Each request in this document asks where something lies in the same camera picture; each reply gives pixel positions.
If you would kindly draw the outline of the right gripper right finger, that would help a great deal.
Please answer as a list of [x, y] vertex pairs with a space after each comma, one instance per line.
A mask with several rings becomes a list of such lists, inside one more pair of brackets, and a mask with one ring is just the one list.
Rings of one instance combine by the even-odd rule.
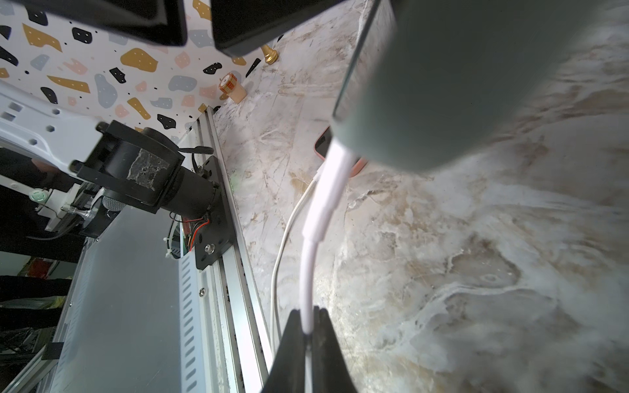
[[357, 393], [326, 309], [314, 308], [314, 325], [311, 335], [313, 391]]

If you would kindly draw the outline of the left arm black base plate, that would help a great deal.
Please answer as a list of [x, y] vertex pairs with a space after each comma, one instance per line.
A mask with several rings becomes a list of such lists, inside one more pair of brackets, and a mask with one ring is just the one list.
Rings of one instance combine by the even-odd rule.
[[204, 220], [194, 227], [189, 244], [198, 270], [214, 265], [236, 242], [234, 219], [219, 159], [211, 156], [203, 166], [203, 178], [213, 186], [213, 197]]

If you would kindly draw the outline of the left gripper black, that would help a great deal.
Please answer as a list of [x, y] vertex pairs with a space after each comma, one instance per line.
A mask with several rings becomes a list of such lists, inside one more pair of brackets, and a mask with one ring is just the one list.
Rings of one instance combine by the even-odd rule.
[[[183, 47], [188, 27], [183, 1], [22, 1], [36, 11], [63, 16], [148, 44]], [[211, 1], [215, 48], [242, 57], [338, 5], [338, 1]]]

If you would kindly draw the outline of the pink-cased phone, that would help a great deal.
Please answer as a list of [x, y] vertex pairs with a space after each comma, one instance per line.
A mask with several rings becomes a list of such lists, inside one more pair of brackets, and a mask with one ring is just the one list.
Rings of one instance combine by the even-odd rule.
[[[331, 160], [332, 163], [337, 163], [340, 161], [339, 157], [342, 155], [343, 149], [334, 141], [331, 126], [328, 126], [317, 138], [314, 143], [314, 150], [316, 155], [324, 162]], [[358, 173], [362, 172], [368, 161], [364, 157], [358, 157], [356, 155], [350, 155], [350, 158], [353, 159], [353, 165], [352, 168], [348, 170], [348, 175], [350, 178], [353, 178], [357, 176]]]

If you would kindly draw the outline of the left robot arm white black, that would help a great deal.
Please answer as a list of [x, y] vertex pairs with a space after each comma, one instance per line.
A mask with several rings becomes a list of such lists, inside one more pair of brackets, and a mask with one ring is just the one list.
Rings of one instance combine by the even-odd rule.
[[177, 143], [220, 78], [331, 1], [4, 1], [1, 144], [122, 203], [217, 221], [219, 183]]

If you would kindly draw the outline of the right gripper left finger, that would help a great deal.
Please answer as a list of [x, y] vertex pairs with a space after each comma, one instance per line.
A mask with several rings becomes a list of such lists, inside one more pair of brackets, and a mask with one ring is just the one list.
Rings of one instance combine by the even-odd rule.
[[307, 335], [300, 311], [291, 311], [270, 374], [262, 393], [304, 393], [306, 386]]

